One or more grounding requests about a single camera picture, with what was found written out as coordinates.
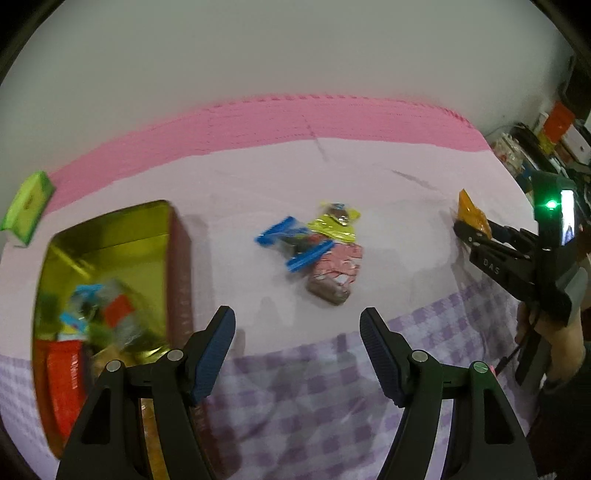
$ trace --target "pink candy package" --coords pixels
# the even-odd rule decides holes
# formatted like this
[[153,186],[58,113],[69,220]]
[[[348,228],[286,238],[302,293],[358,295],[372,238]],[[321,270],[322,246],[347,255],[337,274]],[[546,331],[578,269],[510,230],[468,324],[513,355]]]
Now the pink candy package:
[[307,289],[335,305],[342,304],[351,293],[362,256],[360,245],[335,244],[314,266]]

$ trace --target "white wall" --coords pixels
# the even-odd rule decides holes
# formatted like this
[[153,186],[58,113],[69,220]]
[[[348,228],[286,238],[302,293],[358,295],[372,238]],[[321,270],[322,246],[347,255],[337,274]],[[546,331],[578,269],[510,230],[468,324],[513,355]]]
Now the white wall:
[[535,117],[570,48],[529,0],[66,0],[0,86],[0,212],[36,168],[212,100],[427,100]]

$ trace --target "small screen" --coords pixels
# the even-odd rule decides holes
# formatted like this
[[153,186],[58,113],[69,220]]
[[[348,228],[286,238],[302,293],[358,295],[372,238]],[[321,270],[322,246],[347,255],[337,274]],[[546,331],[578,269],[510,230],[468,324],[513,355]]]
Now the small screen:
[[562,204],[562,240],[561,245],[566,245],[574,238],[576,225],[574,223],[574,192],[562,190],[560,192],[560,203]]

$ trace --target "blue gripper pad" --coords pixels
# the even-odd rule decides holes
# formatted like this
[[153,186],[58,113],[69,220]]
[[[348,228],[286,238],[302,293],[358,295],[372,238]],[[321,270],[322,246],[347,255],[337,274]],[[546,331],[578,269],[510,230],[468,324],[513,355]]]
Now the blue gripper pad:
[[195,379],[190,391],[194,405],[212,392],[235,332],[234,311],[222,306],[218,308],[207,328],[194,333],[187,342],[184,348],[188,355],[185,372],[189,379]]
[[359,330],[384,395],[404,407],[411,388],[408,356],[413,350],[402,335],[388,329],[373,307],[361,313]]

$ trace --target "green box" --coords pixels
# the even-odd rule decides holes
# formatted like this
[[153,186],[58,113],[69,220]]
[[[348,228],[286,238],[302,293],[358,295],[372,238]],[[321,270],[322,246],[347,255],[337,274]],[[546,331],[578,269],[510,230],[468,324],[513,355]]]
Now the green box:
[[29,244],[55,189],[47,174],[41,170],[22,183],[0,225],[0,230],[7,232],[14,245],[26,247]]

